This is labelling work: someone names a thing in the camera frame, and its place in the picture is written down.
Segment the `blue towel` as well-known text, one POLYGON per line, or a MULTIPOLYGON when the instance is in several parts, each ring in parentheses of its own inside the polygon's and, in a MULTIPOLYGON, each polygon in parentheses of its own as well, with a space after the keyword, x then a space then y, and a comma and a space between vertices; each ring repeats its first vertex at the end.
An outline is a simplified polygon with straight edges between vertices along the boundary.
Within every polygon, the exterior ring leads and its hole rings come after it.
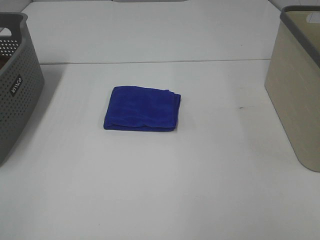
POLYGON ((113 88, 103 128, 118 131, 171 132, 178 123, 181 95, 139 86, 113 88))

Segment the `beige plastic basket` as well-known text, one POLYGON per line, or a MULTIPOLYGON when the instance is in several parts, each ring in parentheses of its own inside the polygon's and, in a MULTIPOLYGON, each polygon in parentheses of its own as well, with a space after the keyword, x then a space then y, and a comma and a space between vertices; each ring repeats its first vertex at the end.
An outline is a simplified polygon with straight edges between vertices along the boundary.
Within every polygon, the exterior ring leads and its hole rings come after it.
POLYGON ((264 82, 287 138, 305 168, 320 170, 320 25, 318 5, 282 8, 264 82))

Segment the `grey perforated plastic basket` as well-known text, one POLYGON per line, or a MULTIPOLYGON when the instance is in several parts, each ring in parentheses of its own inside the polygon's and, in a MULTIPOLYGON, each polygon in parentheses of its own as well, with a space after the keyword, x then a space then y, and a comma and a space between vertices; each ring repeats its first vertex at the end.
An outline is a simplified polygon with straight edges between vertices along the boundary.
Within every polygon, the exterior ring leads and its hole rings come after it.
POLYGON ((0 162, 27 125, 42 93, 45 79, 21 12, 1 12, 0 27, 10 35, 0 37, 0 162))

